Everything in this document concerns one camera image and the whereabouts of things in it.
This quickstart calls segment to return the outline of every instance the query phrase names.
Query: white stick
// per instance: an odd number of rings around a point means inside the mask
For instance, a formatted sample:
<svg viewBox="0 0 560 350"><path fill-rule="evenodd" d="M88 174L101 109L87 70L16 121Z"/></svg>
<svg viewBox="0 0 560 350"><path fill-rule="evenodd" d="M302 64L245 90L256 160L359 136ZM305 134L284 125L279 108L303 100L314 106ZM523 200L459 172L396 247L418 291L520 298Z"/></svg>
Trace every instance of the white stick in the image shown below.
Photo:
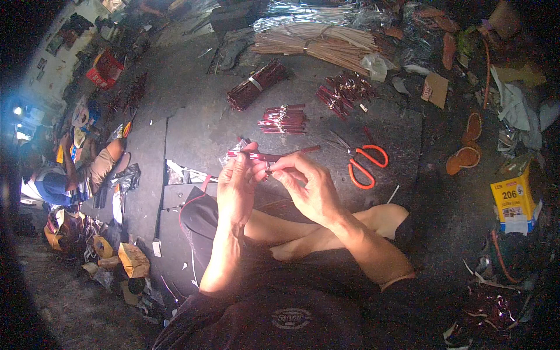
<svg viewBox="0 0 560 350"><path fill-rule="evenodd" d="M389 198L389 200L387 201L387 204L391 203L391 199L393 199L393 197L395 196L396 192L399 190L400 185L397 185L393 194L391 195L391 198Z"/></svg>

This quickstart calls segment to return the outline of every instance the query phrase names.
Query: yellow box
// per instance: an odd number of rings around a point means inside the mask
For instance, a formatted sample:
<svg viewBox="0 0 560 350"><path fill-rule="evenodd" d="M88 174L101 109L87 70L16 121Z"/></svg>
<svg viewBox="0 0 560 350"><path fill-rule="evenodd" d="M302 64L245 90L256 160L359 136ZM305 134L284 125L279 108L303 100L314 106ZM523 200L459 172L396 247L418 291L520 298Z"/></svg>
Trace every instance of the yellow box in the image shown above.
<svg viewBox="0 0 560 350"><path fill-rule="evenodd" d="M533 155L526 153L504 164L490 185L498 207L500 228L505 233L531 232L543 206L542 171Z"/></svg>

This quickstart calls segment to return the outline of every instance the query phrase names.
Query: black plastic bag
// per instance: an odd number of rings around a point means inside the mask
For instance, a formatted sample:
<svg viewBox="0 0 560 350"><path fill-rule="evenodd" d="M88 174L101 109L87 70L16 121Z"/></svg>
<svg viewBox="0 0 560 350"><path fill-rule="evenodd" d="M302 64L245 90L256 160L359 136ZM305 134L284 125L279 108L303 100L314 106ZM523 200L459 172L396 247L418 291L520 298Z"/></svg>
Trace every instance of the black plastic bag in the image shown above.
<svg viewBox="0 0 560 350"><path fill-rule="evenodd" d="M116 173L115 177L111 179L111 187L115 187L117 184L120 185L121 193L137 188L140 184L140 167L138 163L129 165L123 171Z"/></svg>

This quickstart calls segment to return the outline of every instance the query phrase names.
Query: bundle of red sticks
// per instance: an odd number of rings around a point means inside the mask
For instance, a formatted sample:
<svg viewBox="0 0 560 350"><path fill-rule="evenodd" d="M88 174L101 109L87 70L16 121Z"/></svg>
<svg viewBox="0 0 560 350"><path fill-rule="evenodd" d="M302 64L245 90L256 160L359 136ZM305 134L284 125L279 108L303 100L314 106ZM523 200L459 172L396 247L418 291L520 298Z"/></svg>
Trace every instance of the bundle of red sticks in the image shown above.
<svg viewBox="0 0 560 350"><path fill-rule="evenodd" d="M267 108L257 124L263 133L305 134L305 105Z"/></svg>
<svg viewBox="0 0 560 350"><path fill-rule="evenodd" d="M354 109L353 102L362 100L371 102L370 98L377 96L371 84L356 72L343 72L335 77L327 77L325 80L334 92L321 85L315 95L342 120L346 120L349 110Z"/></svg>
<svg viewBox="0 0 560 350"><path fill-rule="evenodd" d="M288 77L288 70L274 59L257 73L227 93L227 102L232 108L245 110L268 87Z"/></svg>

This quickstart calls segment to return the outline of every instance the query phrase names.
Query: wall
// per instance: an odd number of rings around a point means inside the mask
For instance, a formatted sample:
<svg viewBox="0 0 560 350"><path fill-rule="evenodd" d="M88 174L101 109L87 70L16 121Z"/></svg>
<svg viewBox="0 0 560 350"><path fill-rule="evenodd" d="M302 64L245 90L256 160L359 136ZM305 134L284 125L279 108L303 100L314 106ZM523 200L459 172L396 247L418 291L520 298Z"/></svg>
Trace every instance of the wall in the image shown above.
<svg viewBox="0 0 560 350"><path fill-rule="evenodd" d="M92 27L76 39L70 50L62 46L56 56L48 53L45 49L51 39L55 37L64 22L75 12L92 23L95 22L97 16L109 13L99 0L84 0L79 6L76 6L73 2L68 2L53 21L34 55L30 58L27 71L20 83L20 97L34 107L43 110L48 119L56 120L64 113L66 102L62 99L62 94L72 80L73 67L78 61L76 53L83 50L97 33L97 28ZM42 79L38 81L37 76L41 70L37 65L41 58L46 59L43 68L45 73Z"/></svg>

